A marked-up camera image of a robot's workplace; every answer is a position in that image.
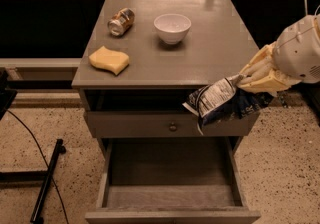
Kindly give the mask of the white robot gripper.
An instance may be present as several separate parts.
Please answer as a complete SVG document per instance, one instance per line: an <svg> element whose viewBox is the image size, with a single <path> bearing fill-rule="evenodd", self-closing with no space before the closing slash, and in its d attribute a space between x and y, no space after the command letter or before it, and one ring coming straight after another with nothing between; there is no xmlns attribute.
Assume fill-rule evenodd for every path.
<svg viewBox="0 0 320 224"><path fill-rule="evenodd" d="M273 69L274 62L279 70ZM284 29L274 49L265 45L240 74L245 80L256 80L238 84L250 93L285 91L300 80L310 84L319 82L320 15L307 15Z"/></svg>

